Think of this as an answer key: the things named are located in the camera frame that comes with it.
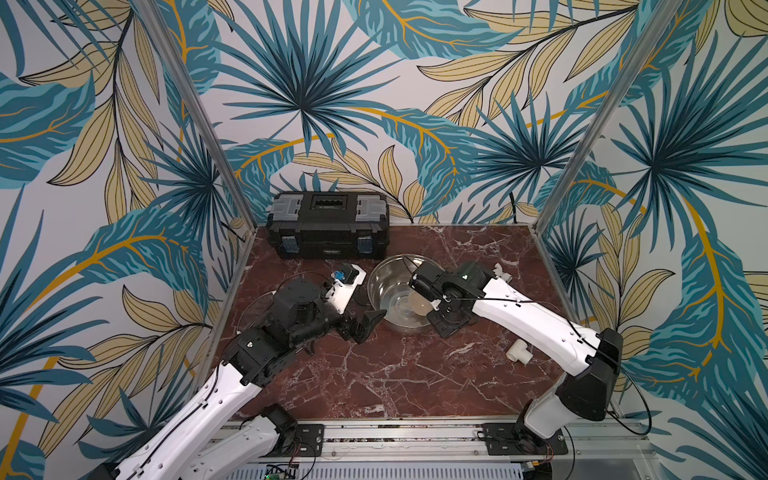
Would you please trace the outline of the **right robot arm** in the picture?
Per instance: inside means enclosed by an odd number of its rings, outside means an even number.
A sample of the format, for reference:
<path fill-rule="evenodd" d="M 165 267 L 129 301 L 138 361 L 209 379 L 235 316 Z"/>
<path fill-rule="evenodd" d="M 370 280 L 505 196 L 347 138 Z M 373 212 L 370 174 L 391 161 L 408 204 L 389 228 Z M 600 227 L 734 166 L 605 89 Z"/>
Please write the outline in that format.
<path fill-rule="evenodd" d="M 441 337 L 482 317 L 560 366 L 563 374 L 557 383 L 520 414 L 517 436 L 547 440 L 574 420 L 605 419 L 621 373 L 623 337 L 616 330 L 597 332 L 575 324 L 476 262 L 454 271 L 422 264 L 413 271 L 409 286 L 422 297 L 420 303 L 429 309 L 426 318 Z"/>

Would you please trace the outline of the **beige plastic ladle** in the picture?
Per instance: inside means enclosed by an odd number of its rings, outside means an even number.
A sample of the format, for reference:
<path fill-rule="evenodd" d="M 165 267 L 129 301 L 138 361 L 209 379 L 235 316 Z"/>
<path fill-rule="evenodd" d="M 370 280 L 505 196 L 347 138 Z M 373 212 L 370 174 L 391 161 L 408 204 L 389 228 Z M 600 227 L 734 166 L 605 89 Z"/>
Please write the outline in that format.
<path fill-rule="evenodd" d="M 407 304 L 415 315 L 427 317 L 431 312 L 438 309 L 440 299 L 430 300 L 419 293 L 414 286 L 410 285 L 409 288 Z"/>

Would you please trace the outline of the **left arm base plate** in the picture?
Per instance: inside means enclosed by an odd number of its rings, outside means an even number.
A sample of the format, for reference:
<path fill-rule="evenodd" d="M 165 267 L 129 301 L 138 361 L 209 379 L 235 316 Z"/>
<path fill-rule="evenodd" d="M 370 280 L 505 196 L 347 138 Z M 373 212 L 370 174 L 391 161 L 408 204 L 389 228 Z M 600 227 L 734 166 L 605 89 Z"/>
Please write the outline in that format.
<path fill-rule="evenodd" d="M 298 424 L 288 436 L 281 455 L 285 457 L 314 458 L 323 453 L 325 425 L 320 423 Z"/>

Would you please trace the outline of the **glass pot lid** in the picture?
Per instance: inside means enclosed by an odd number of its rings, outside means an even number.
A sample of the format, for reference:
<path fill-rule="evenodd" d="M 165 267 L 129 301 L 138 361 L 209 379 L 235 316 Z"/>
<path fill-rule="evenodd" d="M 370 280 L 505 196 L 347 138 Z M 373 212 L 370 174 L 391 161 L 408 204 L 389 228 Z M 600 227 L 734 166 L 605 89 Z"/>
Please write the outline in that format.
<path fill-rule="evenodd" d="M 253 327 L 260 326 L 266 317 L 267 311 L 271 308 L 275 297 L 275 290 L 268 291 L 253 300 L 242 312 L 235 322 L 235 333 L 243 333 Z"/>

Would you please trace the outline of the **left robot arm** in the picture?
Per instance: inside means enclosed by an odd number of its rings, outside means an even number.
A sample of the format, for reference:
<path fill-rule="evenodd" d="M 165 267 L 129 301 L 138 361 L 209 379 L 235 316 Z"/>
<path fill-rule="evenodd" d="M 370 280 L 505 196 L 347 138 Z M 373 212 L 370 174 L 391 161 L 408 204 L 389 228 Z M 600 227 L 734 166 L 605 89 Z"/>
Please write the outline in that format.
<path fill-rule="evenodd" d="M 92 479 L 220 479 L 265 455 L 294 455 L 297 422 L 278 404 L 266 407 L 235 434 L 209 440 L 256 398 L 302 350 L 335 332 L 364 343 L 384 318 L 382 310 L 354 317 L 348 310 L 366 274 L 356 265 L 315 284 L 293 278 L 277 288 L 266 310 L 227 346 L 198 392 L 155 435 L 120 462 L 105 462 Z"/>

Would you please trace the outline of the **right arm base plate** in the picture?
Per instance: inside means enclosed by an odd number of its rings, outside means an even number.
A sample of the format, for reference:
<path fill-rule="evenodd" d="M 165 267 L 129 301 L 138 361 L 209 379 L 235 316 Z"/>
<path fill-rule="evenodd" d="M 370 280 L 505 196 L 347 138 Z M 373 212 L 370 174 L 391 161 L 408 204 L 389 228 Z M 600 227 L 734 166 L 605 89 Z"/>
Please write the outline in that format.
<path fill-rule="evenodd" d="M 544 459 L 569 452 L 561 430 L 548 439 L 514 423 L 484 423 L 476 433 L 489 456 L 533 456 Z"/>

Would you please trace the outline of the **stainless steel pot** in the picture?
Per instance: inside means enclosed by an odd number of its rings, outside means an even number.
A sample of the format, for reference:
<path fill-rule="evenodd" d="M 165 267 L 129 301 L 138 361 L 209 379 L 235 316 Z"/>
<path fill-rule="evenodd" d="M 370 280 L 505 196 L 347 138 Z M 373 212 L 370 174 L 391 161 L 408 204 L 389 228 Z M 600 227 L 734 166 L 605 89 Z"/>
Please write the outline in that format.
<path fill-rule="evenodd" d="M 414 290 L 409 282 L 421 266 L 442 267 L 435 261 L 415 254 L 389 257 L 366 275 L 362 286 L 356 288 L 352 306 L 359 311 L 385 310 L 385 328 L 403 334 L 417 335 L 432 329 L 430 322 L 412 310 L 409 297 Z"/>

